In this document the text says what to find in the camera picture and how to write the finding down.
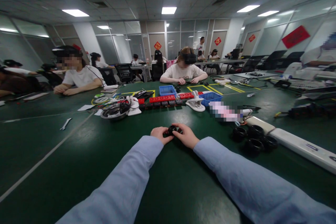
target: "white power strip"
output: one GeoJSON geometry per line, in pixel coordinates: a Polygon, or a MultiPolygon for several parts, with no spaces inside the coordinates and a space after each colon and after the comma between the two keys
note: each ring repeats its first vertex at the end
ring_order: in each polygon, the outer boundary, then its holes
{"type": "Polygon", "coordinates": [[[272,130],[269,135],[288,149],[336,174],[336,154],[279,128],[272,130]]]}

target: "paper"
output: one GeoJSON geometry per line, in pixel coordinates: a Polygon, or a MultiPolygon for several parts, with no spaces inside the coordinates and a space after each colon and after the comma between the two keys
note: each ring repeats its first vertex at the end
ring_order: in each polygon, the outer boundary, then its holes
{"type": "Polygon", "coordinates": [[[98,110],[96,113],[95,113],[95,116],[100,116],[100,114],[103,112],[103,110],[98,110]]]}
{"type": "Polygon", "coordinates": [[[84,105],[83,107],[81,107],[80,109],[78,109],[77,111],[84,111],[87,109],[90,109],[92,107],[94,107],[95,105],[84,105]]]}

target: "wrench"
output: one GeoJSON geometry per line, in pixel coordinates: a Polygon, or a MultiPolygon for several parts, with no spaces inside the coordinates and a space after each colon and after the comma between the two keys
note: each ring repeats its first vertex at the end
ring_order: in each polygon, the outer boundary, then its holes
{"type": "Polygon", "coordinates": [[[65,124],[63,125],[63,127],[60,128],[59,130],[65,130],[65,127],[68,125],[68,123],[70,122],[71,119],[72,119],[72,118],[69,118],[69,119],[65,122],[65,124]]]}

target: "blue bin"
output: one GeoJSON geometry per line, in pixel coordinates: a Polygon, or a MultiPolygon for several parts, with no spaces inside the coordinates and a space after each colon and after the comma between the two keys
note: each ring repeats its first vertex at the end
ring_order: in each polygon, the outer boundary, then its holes
{"type": "Polygon", "coordinates": [[[204,100],[201,101],[202,105],[204,105],[205,107],[209,106],[209,102],[219,102],[222,100],[221,95],[211,92],[211,93],[205,93],[205,94],[200,94],[199,95],[200,98],[203,98],[204,100]]]}
{"type": "Polygon", "coordinates": [[[160,96],[166,96],[166,95],[174,95],[176,97],[176,91],[174,86],[160,86],[159,87],[160,96]]]}

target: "green table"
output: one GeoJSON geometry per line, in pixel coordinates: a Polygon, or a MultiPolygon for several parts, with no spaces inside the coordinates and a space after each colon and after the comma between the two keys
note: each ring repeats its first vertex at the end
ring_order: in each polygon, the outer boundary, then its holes
{"type": "MultiPolygon", "coordinates": [[[[251,85],[256,86],[263,84],[251,82],[251,85]]],[[[159,96],[161,85],[163,84],[159,82],[129,84],[121,87],[120,91],[128,93],[144,88],[155,90],[156,96],[159,96]]],[[[206,88],[198,85],[190,85],[190,89],[205,91],[207,88],[214,88],[223,94],[222,101],[227,104],[262,107],[255,116],[336,152],[336,144],[333,141],[334,121],[326,118],[273,118],[277,112],[286,111],[294,106],[293,92],[275,89],[271,84],[263,90],[242,86],[230,88],[211,85],[206,88]],[[248,98],[246,95],[249,92],[254,92],[255,96],[248,98]]],[[[182,86],[181,90],[190,91],[186,85],[182,86]]],[[[0,194],[67,137],[59,148],[0,203],[2,223],[56,222],[72,206],[99,187],[127,151],[143,135],[150,134],[154,127],[169,126],[173,122],[185,123],[200,139],[212,136],[231,151],[241,154],[241,145],[229,138],[232,132],[230,124],[217,122],[208,110],[198,113],[183,106],[143,111],[140,115],[126,117],[113,124],[87,112],[76,112],[82,105],[90,104],[97,93],[97,90],[92,90],[62,98],[63,100],[50,95],[41,98],[39,102],[34,101],[44,104],[44,108],[38,108],[37,104],[28,102],[20,104],[20,112],[17,110],[12,116],[3,115],[3,111],[9,113],[8,107],[0,107],[0,120],[19,119],[21,115],[33,117],[0,123],[1,132],[5,132],[7,136],[4,139],[11,139],[6,144],[2,142],[0,146],[0,151],[5,146],[8,152],[6,160],[3,160],[5,164],[1,162],[0,174],[6,176],[0,180],[0,194]],[[31,115],[32,110],[38,111],[40,117],[31,115]],[[60,131],[59,128],[69,117],[73,118],[69,128],[66,132],[60,131]],[[31,145],[22,142],[22,139],[31,139],[31,145]],[[16,158],[17,161],[8,161],[11,158],[16,158]]],[[[283,146],[273,153],[262,153],[252,161],[300,187],[313,199],[336,209],[335,175],[283,146]]],[[[150,179],[135,220],[135,223],[172,222],[250,223],[230,200],[215,175],[177,139],[164,147],[151,168],[150,179]]]]}

